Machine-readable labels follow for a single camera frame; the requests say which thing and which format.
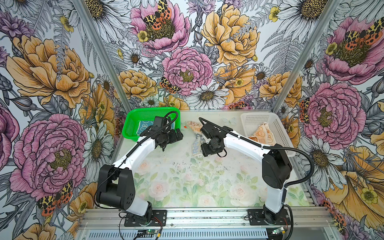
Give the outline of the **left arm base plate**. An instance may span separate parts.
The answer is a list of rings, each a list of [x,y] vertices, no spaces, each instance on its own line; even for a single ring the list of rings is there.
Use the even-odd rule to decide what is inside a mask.
[[[128,214],[125,217],[125,227],[164,227],[167,221],[167,210],[152,210],[152,212],[138,216]]]

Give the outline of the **blue bunny pattern towel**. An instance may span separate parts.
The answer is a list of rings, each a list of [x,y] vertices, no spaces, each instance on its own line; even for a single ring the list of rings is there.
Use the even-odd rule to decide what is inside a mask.
[[[142,132],[144,132],[149,126],[152,126],[154,121],[140,121],[138,130],[137,130],[137,135],[139,136]]]

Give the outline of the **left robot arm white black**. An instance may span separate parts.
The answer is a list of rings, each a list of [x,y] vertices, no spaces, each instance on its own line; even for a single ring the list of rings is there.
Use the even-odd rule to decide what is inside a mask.
[[[176,111],[163,117],[156,116],[153,125],[140,134],[136,144],[124,157],[112,165],[102,166],[95,203],[124,211],[140,225],[147,225],[152,221],[152,204],[136,195],[134,168],[157,147],[164,151],[167,145],[183,139],[180,129],[172,128],[178,118],[179,113]]]

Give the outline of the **green plastic basket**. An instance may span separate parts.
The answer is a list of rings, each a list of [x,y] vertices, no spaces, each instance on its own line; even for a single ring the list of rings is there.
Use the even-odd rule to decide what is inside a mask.
[[[127,114],[122,130],[122,136],[125,139],[137,141],[139,139],[139,136],[137,135],[137,130],[140,121],[154,121],[156,116],[164,117],[166,114],[172,111],[177,112],[178,116],[176,117],[174,114],[171,114],[171,119],[179,119],[172,125],[172,127],[175,127],[175,129],[179,129],[181,126],[181,113],[179,109],[174,107],[142,108],[132,110]]]

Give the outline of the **striped rabbit text towel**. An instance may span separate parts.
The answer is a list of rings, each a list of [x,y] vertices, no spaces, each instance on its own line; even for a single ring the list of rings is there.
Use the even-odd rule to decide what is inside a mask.
[[[185,124],[184,127],[186,129],[191,130],[194,134],[194,140],[191,147],[192,156],[194,158],[203,158],[204,155],[201,149],[201,145],[206,143],[206,139],[203,133],[201,132],[201,128],[203,127],[203,125],[201,123],[194,122],[194,121],[185,121],[184,124]]]

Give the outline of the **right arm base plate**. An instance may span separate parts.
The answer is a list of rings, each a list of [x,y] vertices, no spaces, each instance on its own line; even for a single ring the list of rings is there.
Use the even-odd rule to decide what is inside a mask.
[[[267,209],[248,209],[247,217],[251,226],[287,226],[291,224],[289,213],[284,208],[278,213]]]

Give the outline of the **white plastic basket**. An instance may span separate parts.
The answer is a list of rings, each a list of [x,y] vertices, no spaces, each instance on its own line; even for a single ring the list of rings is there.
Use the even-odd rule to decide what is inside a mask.
[[[243,124],[245,136],[249,137],[257,128],[268,123],[269,127],[276,139],[276,144],[283,147],[293,148],[291,139],[284,128],[279,117],[271,112],[248,112],[241,114],[241,122]]]

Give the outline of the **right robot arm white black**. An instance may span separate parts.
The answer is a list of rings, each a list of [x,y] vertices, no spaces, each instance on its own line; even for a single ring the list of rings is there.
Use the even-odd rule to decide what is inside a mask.
[[[201,145],[203,155],[219,155],[226,152],[226,148],[236,150],[262,164],[262,178],[267,185],[267,198],[263,206],[262,216],[266,223],[276,224],[285,214],[285,199],[287,187],[293,169],[290,160],[278,145],[276,148],[257,143],[246,138],[232,129],[220,127],[213,123],[205,123],[201,133],[209,140]]]

